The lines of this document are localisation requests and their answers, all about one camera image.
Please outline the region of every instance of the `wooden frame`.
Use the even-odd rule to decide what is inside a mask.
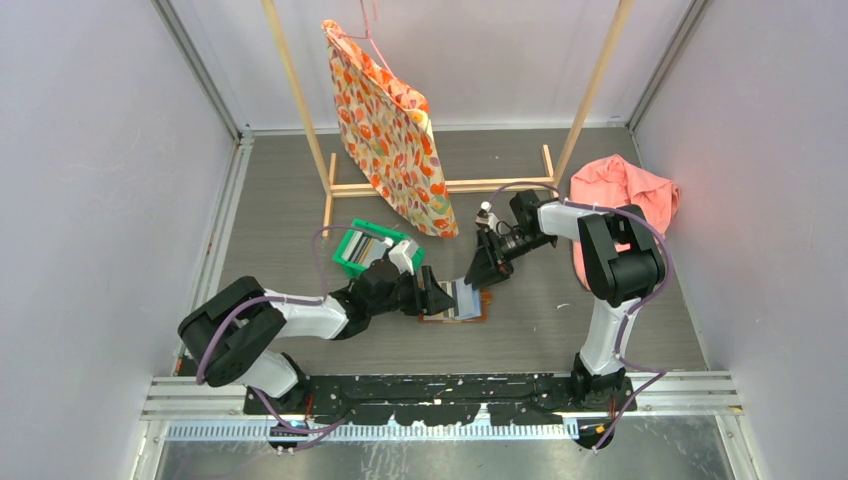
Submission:
[[[336,177],[336,154],[330,155],[330,169],[327,170],[327,165],[324,161],[324,156],[321,153],[321,147],[318,144],[318,137],[315,135],[315,128],[312,124],[312,116],[309,113],[309,108],[306,106],[306,100],[303,97],[303,90],[300,87],[297,72],[291,60],[288,43],[286,42],[285,34],[283,33],[282,22],[280,22],[279,14],[274,6],[274,0],[262,0],[262,7],[265,10],[265,16],[268,19],[268,24],[271,27],[271,33],[274,37],[274,43],[277,46],[277,51],[280,55],[280,60],[286,70],[286,75],[289,80],[289,85],[292,90],[292,95],[297,105],[300,119],[303,122],[303,130],[306,132],[306,139],[309,142],[309,149],[312,151],[312,158],[315,161],[315,167],[318,169],[318,177],[321,179],[321,185],[324,187],[324,193],[327,199],[324,204],[324,226],[331,223],[333,215],[333,201],[338,198],[349,197],[373,197],[378,196],[376,190],[369,183],[356,184],[337,184]],[[545,167],[546,175],[543,177],[526,177],[526,178],[486,178],[476,180],[447,180],[445,185],[448,192],[452,195],[458,193],[479,193],[493,192],[504,185],[515,182],[539,182],[548,183],[551,185],[559,185],[565,174],[565,168],[571,155],[574,152],[574,146],[577,144],[577,138],[580,136],[580,131],[583,129],[583,124],[592,108],[592,102],[597,95],[598,90],[606,73],[607,65],[612,58],[615,45],[621,36],[624,25],[627,23],[627,17],[633,7],[633,0],[619,0],[618,8],[613,16],[607,36],[604,39],[601,52],[595,62],[595,68],[592,71],[592,76],[589,80],[589,85],[586,87],[586,92],[583,94],[583,99],[580,102],[580,107],[577,110],[577,117],[574,123],[568,130],[568,137],[563,145],[559,160],[557,161],[556,169],[553,168],[551,162],[550,150],[547,145],[542,145],[542,162]],[[526,186],[507,187],[507,190],[527,188]],[[328,230],[324,231],[324,237],[329,234]]]

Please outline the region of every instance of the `green basket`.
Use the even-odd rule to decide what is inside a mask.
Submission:
[[[395,241],[395,243],[409,238],[409,235],[407,235],[405,233],[400,233],[400,232],[396,232],[394,230],[389,230],[386,227],[381,227],[379,225],[375,225],[371,222],[366,222],[365,220],[360,220],[358,218],[354,218],[353,222],[351,222],[351,225],[353,225],[354,227],[364,228],[365,230],[368,230],[369,232],[374,232],[374,233],[376,233],[380,236],[383,236],[383,237],[391,238],[392,240]],[[345,273],[347,274],[348,277],[357,278],[368,267],[366,267],[364,265],[360,265],[358,263],[349,262],[349,261],[345,260],[344,258],[342,258],[342,254],[344,253],[345,249],[347,248],[348,243],[350,243],[351,239],[353,238],[353,232],[355,232],[355,230],[348,230],[345,233],[345,236],[342,239],[342,243],[339,245],[339,248],[336,249],[336,253],[333,254],[333,261],[342,266],[342,270],[345,271]],[[415,268],[415,270],[418,270],[418,268],[421,266],[421,263],[423,261],[424,261],[424,249],[419,247],[418,250],[415,252],[415,255],[412,256],[412,266],[413,266],[413,268]]]

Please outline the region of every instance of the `orange floral fabric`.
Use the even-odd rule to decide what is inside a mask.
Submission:
[[[459,232],[445,188],[427,99],[375,64],[324,21],[345,149],[383,198],[427,235]]]

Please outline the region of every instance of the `pink towel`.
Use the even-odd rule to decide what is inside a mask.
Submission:
[[[570,198],[574,202],[603,207],[639,205],[648,223],[665,234],[680,204],[680,188],[671,180],[633,166],[620,155],[613,155],[595,160],[574,174]],[[618,245],[617,248],[621,251],[627,247]],[[589,288],[580,242],[574,242],[574,270],[580,283]]]

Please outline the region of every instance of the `pink string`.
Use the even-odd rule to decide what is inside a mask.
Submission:
[[[380,53],[380,49],[377,48],[377,44],[374,43],[374,39],[371,37],[371,23],[368,21],[368,13],[365,12],[365,0],[359,0],[359,6],[362,9],[362,21],[365,23],[365,36],[360,37],[358,35],[347,35],[343,34],[343,37],[347,38],[356,38],[359,40],[368,40],[371,42],[371,46],[374,47],[374,51],[377,52],[377,56],[380,58],[380,61],[383,62],[383,67],[391,76],[395,76],[392,73],[392,69],[389,68],[389,64],[386,63],[386,59],[383,58],[383,54]],[[374,10],[374,20],[377,20],[377,0],[371,0],[371,7]]]

